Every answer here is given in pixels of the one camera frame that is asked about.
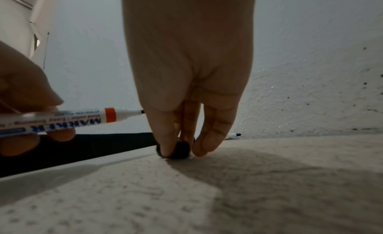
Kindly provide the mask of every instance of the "marker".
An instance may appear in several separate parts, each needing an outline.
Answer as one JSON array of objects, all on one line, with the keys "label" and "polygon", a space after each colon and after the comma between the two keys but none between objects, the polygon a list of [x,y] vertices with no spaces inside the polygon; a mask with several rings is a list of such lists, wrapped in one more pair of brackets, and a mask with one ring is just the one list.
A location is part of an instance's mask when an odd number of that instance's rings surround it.
[{"label": "marker", "polygon": [[1,114],[0,138],[123,121],[144,113],[143,110],[104,108]]},{"label": "marker", "polygon": [[229,132],[225,138],[225,140],[230,140],[230,139],[236,139],[237,137],[240,137],[241,134],[239,133],[233,133],[233,132]]}]

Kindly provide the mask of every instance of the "black rubber piece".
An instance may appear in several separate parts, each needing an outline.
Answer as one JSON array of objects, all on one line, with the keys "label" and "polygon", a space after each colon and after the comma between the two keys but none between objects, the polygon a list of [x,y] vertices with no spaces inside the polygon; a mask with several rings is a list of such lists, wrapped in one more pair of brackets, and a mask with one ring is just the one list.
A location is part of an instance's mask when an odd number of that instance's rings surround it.
[{"label": "black rubber piece", "polygon": [[[161,148],[160,148],[159,144],[157,144],[156,151],[160,157],[164,158],[161,154]],[[189,156],[190,156],[189,143],[186,141],[180,141],[180,139],[178,138],[176,148],[174,149],[173,153],[168,158],[170,158],[170,159],[185,159],[185,158],[188,158]]]}]

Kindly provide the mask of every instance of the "speckled floor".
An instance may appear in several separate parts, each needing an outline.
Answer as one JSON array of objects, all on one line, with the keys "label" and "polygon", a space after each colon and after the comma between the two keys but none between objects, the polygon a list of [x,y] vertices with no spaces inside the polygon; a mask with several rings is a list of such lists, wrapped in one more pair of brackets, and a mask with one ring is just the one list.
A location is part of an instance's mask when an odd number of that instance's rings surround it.
[{"label": "speckled floor", "polygon": [[383,135],[152,152],[0,180],[0,233],[383,233]]}]

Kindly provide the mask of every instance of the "hand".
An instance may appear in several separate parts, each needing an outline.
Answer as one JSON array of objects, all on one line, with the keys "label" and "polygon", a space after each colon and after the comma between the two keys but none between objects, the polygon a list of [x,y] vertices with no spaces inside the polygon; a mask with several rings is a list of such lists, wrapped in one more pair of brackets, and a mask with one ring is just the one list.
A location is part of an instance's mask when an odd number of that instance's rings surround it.
[{"label": "hand", "polygon": [[[55,111],[63,100],[51,89],[40,67],[27,57],[0,42],[0,114],[13,112]],[[51,131],[57,141],[68,141],[74,129]],[[0,153],[14,156],[39,144],[37,134],[0,138]]]},{"label": "hand", "polygon": [[[122,0],[138,97],[164,157],[196,156],[228,134],[249,79],[255,0]],[[205,120],[193,143],[201,103]]]}]

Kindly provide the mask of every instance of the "white object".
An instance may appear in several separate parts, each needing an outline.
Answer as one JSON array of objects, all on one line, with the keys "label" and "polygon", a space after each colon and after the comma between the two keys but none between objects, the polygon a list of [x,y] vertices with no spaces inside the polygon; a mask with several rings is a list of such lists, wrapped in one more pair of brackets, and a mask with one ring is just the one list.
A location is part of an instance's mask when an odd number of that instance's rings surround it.
[{"label": "white object", "polygon": [[143,110],[104,108],[4,114],[0,117],[0,138],[111,123],[143,113]]},{"label": "white object", "polygon": [[237,137],[241,136],[239,133],[229,132],[225,138],[225,140],[229,139],[237,139]]}]

